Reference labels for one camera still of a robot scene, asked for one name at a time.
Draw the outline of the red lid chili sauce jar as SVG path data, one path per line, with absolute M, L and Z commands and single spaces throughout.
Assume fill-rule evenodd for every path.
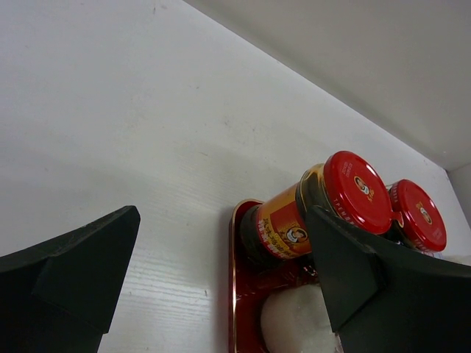
M 309 168 L 298 183 L 244 214 L 239 234 L 247 257 L 260 267 L 274 268 L 311 253 L 306 216 L 313 206 L 373 235 L 386 233 L 393 221 L 402 219 L 375 169 L 351 151 L 338 151 Z

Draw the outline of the red lid brown sauce bottle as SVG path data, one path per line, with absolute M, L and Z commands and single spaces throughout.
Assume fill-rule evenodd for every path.
M 392 209 L 401 214 L 387 233 L 390 240 L 422 253 L 446 248 L 447 230 L 432 198 L 415 182 L 401 179 L 389 186 Z

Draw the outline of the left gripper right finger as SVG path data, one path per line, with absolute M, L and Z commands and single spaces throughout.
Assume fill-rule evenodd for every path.
M 306 226 L 345 352 L 468 352 L 470 267 L 407 249 L 311 207 Z

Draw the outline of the white lid condiment jar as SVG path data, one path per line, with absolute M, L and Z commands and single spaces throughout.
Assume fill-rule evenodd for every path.
M 441 254 L 441 260 L 446 260 L 452 263 L 458 263 L 466 266 L 471 266 L 471 255 L 459 255 L 459 254 Z

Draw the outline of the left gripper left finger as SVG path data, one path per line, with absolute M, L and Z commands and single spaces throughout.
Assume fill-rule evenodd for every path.
M 97 352 L 139 225 L 137 207 L 125 206 L 1 257 L 1 351 Z

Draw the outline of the black cap white shaker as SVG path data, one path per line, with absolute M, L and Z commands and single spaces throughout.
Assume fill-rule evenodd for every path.
M 303 285 L 270 295 L 262 306 L 261 332 L 270 352 L 342 352 L 330 326 L 322 289 Z

